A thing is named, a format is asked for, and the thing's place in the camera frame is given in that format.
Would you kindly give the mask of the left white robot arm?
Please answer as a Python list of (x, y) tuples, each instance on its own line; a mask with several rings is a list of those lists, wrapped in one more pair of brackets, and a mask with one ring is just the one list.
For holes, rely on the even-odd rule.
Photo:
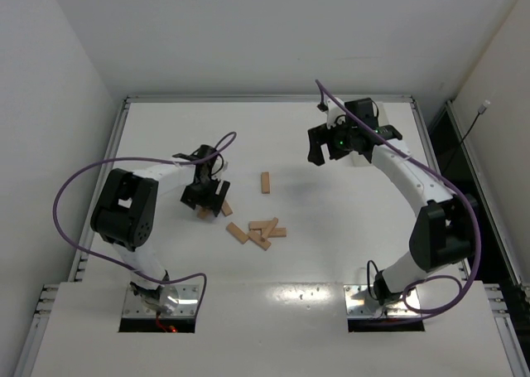
[(108, 174), (90, 226), (132, 269), (130, 286), (146, 307), (169, 314), (180, 302), (169, 273), (147, 242), (158, 198), (182, 190), (181, 203), (217, 216), (230, 187), (221, 179), (226, 168), (217, 149), (203, 144), (190, 155), (177, 153), (168, 163), (132, 172), (114, 168)]

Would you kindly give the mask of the wood block three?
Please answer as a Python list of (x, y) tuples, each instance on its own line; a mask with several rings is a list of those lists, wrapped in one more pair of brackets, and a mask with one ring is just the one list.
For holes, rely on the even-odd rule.
[(232, 208), (230, 207), (229, 203), (227, 201), (224, 201), (221, 206), (221, 211), (224, 216), (229, 216), (233, 214)]

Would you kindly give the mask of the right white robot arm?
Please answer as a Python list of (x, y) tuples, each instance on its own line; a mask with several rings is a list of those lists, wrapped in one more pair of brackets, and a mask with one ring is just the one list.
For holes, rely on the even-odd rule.
[(371, 98), (343, 102), (322, 95), (317, 108), (326, 121), (308, 131), (308, 161), (321, 166), (326, 159), (358, 153), (395, 185), (416, 216), (407, 252), (378, 271), (369, 284), (374, 300), (380, 305), (397, 301), (418, 283), (434, 278), (435, 271), (472, 256), (479, 233), (474, 198), (459, 200), (421, 168), (400, 132), (380, 124)]

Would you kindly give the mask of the wood block two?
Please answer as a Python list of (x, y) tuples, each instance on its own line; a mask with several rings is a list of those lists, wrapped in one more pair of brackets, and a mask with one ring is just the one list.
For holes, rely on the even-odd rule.
[(206, 208), (201, 208), (199, 212), (197, 213), (197, 217), (201, 220), (206, 219), (211, 214), (211, 210)]

